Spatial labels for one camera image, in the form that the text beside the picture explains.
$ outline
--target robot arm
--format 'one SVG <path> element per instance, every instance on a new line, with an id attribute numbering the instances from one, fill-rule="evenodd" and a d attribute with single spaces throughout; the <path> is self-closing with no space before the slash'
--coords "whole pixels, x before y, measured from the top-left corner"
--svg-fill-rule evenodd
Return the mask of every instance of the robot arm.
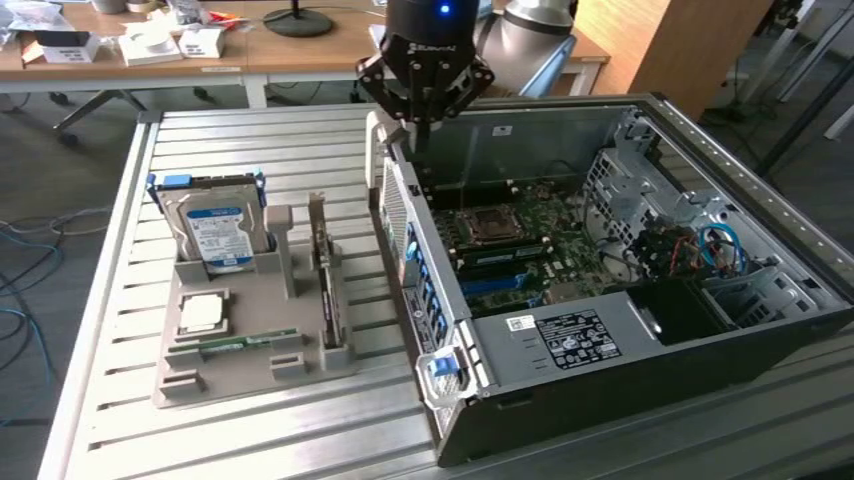
<path id="1" fill-rule="evenodd" d="M 359 82 L 423 148 L 431 125 L 455 117 L 492 83 L 495 75 L 476 55 L 478 0 L 391 0 L 380 51 L 356 65 Z M 407 92 L 384 82 L 391 70 Z"/>

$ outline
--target metal table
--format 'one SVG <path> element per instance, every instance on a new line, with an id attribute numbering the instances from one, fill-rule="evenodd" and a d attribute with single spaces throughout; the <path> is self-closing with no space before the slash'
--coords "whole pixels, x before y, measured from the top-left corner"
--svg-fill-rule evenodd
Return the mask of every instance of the metal table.
<path id="1" fill-rule="evenodd" d="M 40 479 L 778 478 L 851 455 L 849 328 L 750 385 L 439 469 L 368 215 L 368 109 L 220 110 L 140 119 Z M 145 174 L 255 167 L 268 176 L 270 202 L 295 206 L 294 242 L 307 241 L 307 193 L 326 192 L 362 370 L 292 390 L 157 410 L 149 394 L 175 243 L 144 195 Z"/>

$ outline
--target gray carpet floor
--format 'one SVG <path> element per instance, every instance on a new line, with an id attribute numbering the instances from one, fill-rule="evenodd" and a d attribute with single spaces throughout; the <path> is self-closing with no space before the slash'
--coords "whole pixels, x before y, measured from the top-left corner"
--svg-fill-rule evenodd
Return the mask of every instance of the gray carpet floor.
<path id="1" fill-rule="evenodd" d="M 739 62 L 742 71 L 754 70 L 771 43 L 770 38 L 751 42 Z M 786 60 L 781 62 L 769 84 L 785 65 Z M 822 61 L 791 101 L 775 105 L 775 118 L 755 115 L 731 127 L 709 127 L 746 162 L 755 162 L 755 159 L 739 137 L 749 137 L 750 149 L 757 156 L 762 156 L 839 66 L 838 59 Z M 316 83 L 307 83 L 284 88 L 288 87 L 286 85 L 279 91 L 296 101 L 311 100 L 312 104 L 348 102 L 348 82 L 324 83 L 315 95 L 316 86 Z M 208 92 L 216 99 L 215 104 L 196 99 L 187 88 L 139 92 L 137 97 L 149 108 L 159 110 L 247 106 L 240 87 L 211 87 Z M 72 93 L 68 96 L 79 104 L 89 94 Z M 23 96 L 15 96 L 15 101 L 23 99 Z M 771 99 L 773 89 L 766 95 L 769 103 Z M 839 141 L 825 140 L 821 133 L 851 103 L 854 84 L 846 86 L 802 135 L 774 177 L 785 195 L 849 249 L 854 248 L 850 214 L 850 205 L 854 205 L 854 189 L 850 188 L 854 180 L 854 168 L 850 165 L 854 128 L 845 132 Z M 136 112 L 124 102 L 111 101 L 95 115 L 72 127 L 69 131 L 79 135 L 81 145 L 68 149 L 55 141 L 49 125 L 69 109 L 51 103 L 47 94 L 33 94 L 23 113 L 0 115 L 1 220 L 55 217 L 83 208 L 112 204 Z M 87 228 L 104 219 L 103 216 L 84 219 L 73 227 Z M 53 242 L 55 236 L 33 234 L 27 238 L 33 242 Z M 57 273 L 24 293 L 41 324 L 60 374 L 71 358 L 101 240 L 103 234 L 65 238 L 61 245 L 64 262 Z M 17 274 L 43 253 L 43 249 L 21 248 L 0 238 L 0 272 L 5 275 Z M 0 297 L 0 307 L 17 308 L 11 297 Z M 0 317 L 0 322 L 1 336 L 9 331 L 12 323 L 7 316 Z M 0 362 L 11 355 L 17 341 L 16 337 L 0 342 Z M 0 418 L 13 416 L 25 419 L 24 425 L 0 428 L 0 478 L 17 480 L 35 477 L 57 397 L 59 385 L 45 386 L 41 357 L 33 344 L 17 362 L 0 372 Z"/>

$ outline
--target black lamp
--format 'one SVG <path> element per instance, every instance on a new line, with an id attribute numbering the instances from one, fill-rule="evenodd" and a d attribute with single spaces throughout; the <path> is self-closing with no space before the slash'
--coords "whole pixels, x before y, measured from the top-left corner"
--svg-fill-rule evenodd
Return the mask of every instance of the black lamp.
<path id="1" fill-rule="evenodd" d="M 299 1 L 291 0 L 290 10 L 274 10 L 264 16 L 271 32 L 286 37 L 316 37 L 332 30 L 332 20 L 314 10 L 300 10 Z"/>

